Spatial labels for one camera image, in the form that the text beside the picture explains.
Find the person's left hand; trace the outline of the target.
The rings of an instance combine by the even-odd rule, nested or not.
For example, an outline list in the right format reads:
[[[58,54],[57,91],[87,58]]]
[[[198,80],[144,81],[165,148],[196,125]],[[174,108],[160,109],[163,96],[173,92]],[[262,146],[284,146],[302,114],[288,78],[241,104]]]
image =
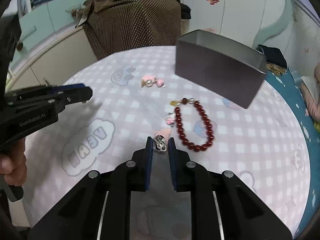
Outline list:
[[[21,139],[1,152],[1,175],[8,185],[22,186],[27,178],[25,139]]]

